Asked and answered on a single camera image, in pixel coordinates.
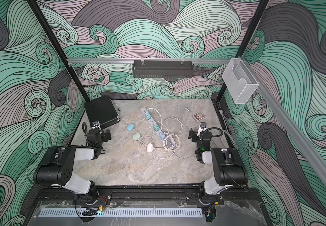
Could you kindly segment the green earbud case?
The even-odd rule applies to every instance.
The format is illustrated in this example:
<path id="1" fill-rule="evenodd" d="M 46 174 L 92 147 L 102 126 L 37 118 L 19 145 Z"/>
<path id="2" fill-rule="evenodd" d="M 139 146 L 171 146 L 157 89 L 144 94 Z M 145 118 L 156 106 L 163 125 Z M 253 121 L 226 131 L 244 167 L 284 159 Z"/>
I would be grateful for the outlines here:
<path id="1" fill-rule="evenodd" d="M 140 133 L 136 133 L 132 136 L 134 141 L 138 141 L 141 138 L 141 134 Z"/>

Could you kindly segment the light blue usb charger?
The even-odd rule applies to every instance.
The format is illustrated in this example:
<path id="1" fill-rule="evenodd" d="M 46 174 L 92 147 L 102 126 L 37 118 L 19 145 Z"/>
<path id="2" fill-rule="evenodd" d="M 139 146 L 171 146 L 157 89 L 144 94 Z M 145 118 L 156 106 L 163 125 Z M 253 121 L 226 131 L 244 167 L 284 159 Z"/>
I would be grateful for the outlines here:
<path id="1" fill-rule="evenodd" d="M 159 138 L 161 139 L 161 141 L 165 140 L 166 135 L 163 132 L 159 132 L 158 135 L 159 135 Z"/>

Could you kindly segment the white earbud case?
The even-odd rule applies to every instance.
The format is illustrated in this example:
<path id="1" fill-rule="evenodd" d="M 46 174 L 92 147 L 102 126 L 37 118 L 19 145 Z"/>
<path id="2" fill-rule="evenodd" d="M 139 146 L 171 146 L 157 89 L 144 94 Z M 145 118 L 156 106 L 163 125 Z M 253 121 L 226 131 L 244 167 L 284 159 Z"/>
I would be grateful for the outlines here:
<path id="1" fill-rule="evenodd" d="M 147 144 L 147 152 L 152 153 L 154 149 L 154 145 L 152 143 Z"/>

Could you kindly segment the small teal usb charger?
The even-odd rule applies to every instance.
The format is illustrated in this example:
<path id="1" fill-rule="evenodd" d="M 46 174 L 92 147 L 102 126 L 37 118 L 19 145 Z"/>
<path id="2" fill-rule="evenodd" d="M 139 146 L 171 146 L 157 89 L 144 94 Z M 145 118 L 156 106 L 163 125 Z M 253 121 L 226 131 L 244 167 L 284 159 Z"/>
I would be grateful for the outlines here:
<path id="1" fill-rule="evenodd" d="M 146 119 L 151 119 L 151 115 L 148 112 L 145 112 Z"/>

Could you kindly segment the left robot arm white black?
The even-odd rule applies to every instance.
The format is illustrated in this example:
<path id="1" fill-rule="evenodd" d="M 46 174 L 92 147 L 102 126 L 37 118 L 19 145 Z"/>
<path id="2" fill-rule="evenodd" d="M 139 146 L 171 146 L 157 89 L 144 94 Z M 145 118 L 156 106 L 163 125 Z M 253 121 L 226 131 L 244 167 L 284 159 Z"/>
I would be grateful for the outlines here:
<path id="1" fill-rule="evenodd" d="M 33 175 L 33 182 L 41 186 L 62 187 L 76 195 L 98 196 L 93 181 L 78 176 L 76 162 L 96 160 L 105 153 L 104 142 L 112 139 L 110 130 L 91 129 L 85 134 L 87 146 L 49 147 Z"/>

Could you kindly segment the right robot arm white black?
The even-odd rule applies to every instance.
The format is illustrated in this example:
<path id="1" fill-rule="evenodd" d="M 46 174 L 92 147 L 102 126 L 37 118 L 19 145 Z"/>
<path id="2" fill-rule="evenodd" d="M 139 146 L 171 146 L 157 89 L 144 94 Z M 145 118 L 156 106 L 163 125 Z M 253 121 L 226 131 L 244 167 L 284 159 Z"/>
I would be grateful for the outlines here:
<path id="1" fill-rule="evenodd" d="M 213 169 L 213 176 L 200 185 L 201 197 L 219 195 L 231 188 L 248 189 L 248 175 L 238 150 L 210 146 L 214 137 L 221 137 L 224 133 L 217 127 L 200 127 L 198 131 L 189 131 L 188 139 L 197 144 L 196 159 L 201 164 L 211 165 Z"/>

